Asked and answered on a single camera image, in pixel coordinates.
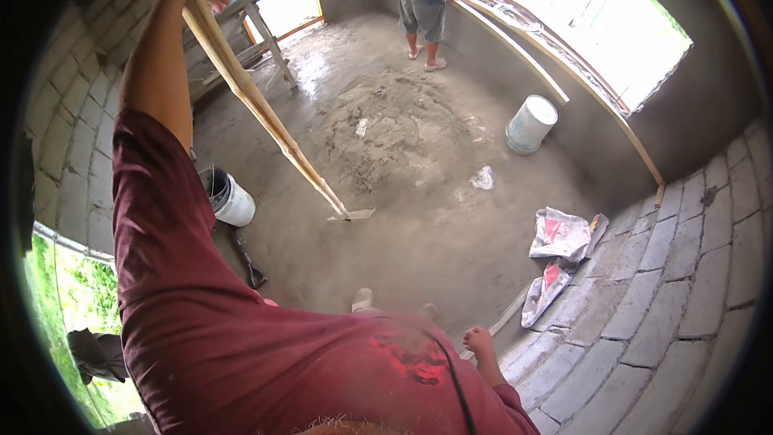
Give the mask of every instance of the cement bag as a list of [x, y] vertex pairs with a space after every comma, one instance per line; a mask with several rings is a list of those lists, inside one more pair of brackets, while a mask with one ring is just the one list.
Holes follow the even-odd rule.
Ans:
[[572, 263], [585, 258], [591, 227], [584, 218], [545, 207], [536, 212], [536, 236], [529, 257], [561, 256]]
[[542, 277], [532, 281], [521, 311], [521, 326], [531, 327], [539, 319], [550, 303], [569, 284], [575, 265], [563, 259], [550, 261], [545, 266]]

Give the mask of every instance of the flip-flop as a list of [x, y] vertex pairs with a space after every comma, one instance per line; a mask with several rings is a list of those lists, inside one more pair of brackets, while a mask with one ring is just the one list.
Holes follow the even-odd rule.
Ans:
[[445, 59], [438, 59], [438, 65], [436, 65], [433, 68], [428, 68], [426, 65], [424, 66], [424, 71], [427, 73], [432, 73], [434, 71], [440, 71], [441, 69], [445, 69], [445, 67], [449, 65], [449, 62]]
[[423, 45], [416, 46], [416, 55], [411, 57], [411, 49], [408, 49], [408, 60], [413, 61], [415, 58], [419, 57], [419, 54], [421, 54], [421, 50], [424, 49]]

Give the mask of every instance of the wooden handle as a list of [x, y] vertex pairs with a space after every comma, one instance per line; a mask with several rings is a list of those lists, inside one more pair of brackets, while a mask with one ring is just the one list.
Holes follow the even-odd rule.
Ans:
[[341, 200], [335, 196], [333, 190], [306, 160], [298, 144], [285, 129], [285, 125], [279, 121], [276, 113], [268, 105], [255, 83], [252, 82], [250, 75], [239, 64], [236, 54], [228, 45], [215, 18], [209, 12], [207, 2], [205, 0], [190, 0], [182, 10], [182, 17], [193, 35], [196, 36], [198, 43], [204, 48], [209, 60], [215, 64], [215, 68], [230, 86], [231, 91], [252, 111], [252, 114], [268, 131], [268, 134], [277, 142], [285, 157], [330, 202], [330, 205], [339, 215], [348, 218], [349, 213]]

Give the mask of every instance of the foot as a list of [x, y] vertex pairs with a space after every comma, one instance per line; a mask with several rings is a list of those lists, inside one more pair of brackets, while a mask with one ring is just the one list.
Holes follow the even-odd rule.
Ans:
[[414, 49], [409, 49], [408, 50], [408, 59], [413, 61], [415, 58], [418, 58], [422, 49], [424, 49], [424, 46], [422, 46], [422, 45], [418, 45]]
[[419, 314], [434, 322], [435, 318], [438, 316], [438, 307], [432, 303], [427, 303], [421, 307]]
[[373, 291], [367, 287], [357, 291], [357, 295], [354, 296], [354, 302], [352, 303], [352, 312], [365, 311], [373, 307]]
[[424, 64], [424, 71], [427, 73], [431, 73], [433, 71], [440, 71], [441, 69], [445, 69], [445, 67], [449, 65], [449, 62], [445, 59], [435, 59], [432, 62], [427, 61]]

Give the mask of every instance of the leg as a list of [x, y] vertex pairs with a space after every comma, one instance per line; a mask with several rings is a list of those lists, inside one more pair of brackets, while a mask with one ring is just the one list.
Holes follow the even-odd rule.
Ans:
[[411, 0], [400, 0], [400, 29], [405, 32], [405, 38], [408, 40], [408, 58], [413, 60], [419, 55], [419, 47], [416, 45], [419, 23], [413, 14]]
[[417, 34], [405, 34], [405, 38], [408, 40], [408, 58], [413, 61], [418, 57], [421, 46], [416, 45]]
[[438, 71], [446, 66], [445, 59], [438, 58], [438, 45], [443, 40], [445, 25], [445, 0], [413, 0], [419, 26], [424, 29], [424, 46], [427, 49], [425, 71]]
[[435, 68], [438, 66], [438, 60], [435, 55], [438, 53], [439, 42], [428, 42], [424, 46], [427, 48], [427, 62], [424, 64], [426, 68]]

